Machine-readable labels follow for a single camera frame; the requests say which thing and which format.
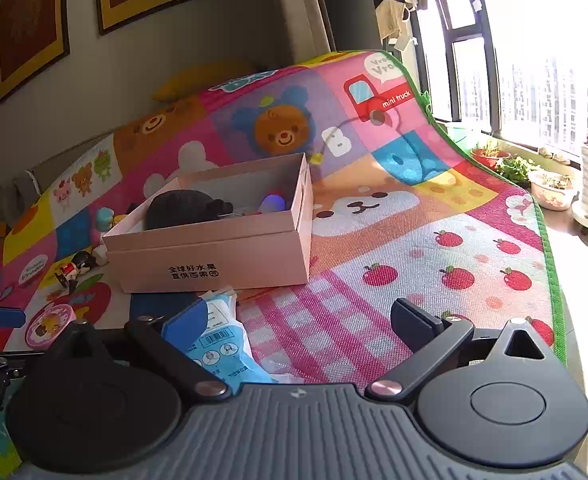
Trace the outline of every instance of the play mat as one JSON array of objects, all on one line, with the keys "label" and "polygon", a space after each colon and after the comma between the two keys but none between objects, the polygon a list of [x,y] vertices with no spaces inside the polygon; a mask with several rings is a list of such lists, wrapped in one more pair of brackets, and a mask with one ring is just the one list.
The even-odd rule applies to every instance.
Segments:
[{"label": "play mat", "polygon": [[[97,328],[123,326],[159,295],[124,294],[109,265],[69,295],[54,277],[90,247],[96,211],[123,214],[181,170],[292,152],[308,154],[314,183],[310,282],[242,291],[237,309],[268,372],[363,388],[411,353],[389,322],[398,297],[483,328],[529,316],[565,359],[538,206],[461,152],[384,52],[331,53],[232,80],[102,140],[5,238],[0,306],[21,307],[29,323],[45,305],[68,303]],[[196,269],[179,270],[189,279]],[[28,349],[24,333],[0,329],[0,351]],[[0,413],[0,478],[16,460]]]}]

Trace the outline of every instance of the pink box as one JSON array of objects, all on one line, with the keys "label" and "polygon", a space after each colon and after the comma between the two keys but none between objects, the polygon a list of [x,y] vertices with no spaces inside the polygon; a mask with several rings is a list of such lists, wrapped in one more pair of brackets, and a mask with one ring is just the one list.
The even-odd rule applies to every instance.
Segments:
[{"label": "pink box", "polygon": [[[250,210],[277,191],[291,206],[275,213],[143,230],[151,201],[172,189],[197,189]],[[296,153],[181,174],[103,240],[110,267],[126,292],[299,285],[309,280],[313,209],[307,160]]]}]

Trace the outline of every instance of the black gripper pad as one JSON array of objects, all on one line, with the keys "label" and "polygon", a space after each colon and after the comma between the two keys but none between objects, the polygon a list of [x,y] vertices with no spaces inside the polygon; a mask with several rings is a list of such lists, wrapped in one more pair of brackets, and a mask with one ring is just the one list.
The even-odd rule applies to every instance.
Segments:
[{"label": "black gripper pad", "polygon": [[[427,443],[405,408],[365,400],[352,384],[245,384],[240,394],[227,402],[200,405],[187,415],[175,436],[151,457],[91,479],[587,478],[568,463],[501,472],[457,462]],[[81,477],[25,464],[14,478]]]}]

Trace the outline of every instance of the yellow pillow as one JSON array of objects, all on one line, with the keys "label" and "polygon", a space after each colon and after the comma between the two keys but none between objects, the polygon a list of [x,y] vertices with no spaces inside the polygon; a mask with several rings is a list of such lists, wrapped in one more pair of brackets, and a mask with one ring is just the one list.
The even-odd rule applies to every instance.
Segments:
[{"label": "yellow pillow", "polygon": [[252,63],[240,59],[225,59],[190,66],[171,77],[154,92],[152,98],[161,103],[177,101],[230,79],[254,72],[257,70]]}]

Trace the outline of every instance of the beige garment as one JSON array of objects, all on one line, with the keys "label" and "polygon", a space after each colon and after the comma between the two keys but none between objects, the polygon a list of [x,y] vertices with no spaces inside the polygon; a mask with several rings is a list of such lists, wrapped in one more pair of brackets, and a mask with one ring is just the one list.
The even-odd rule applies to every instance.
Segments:
[{"label": "beige garment", "polygon": [[397,38],[395,49],[404,50],[411,40],[411,33],[407,22],[410,13],[405,4],[395,0],[383,0],[376,7],[376,21],[380,39]]}]

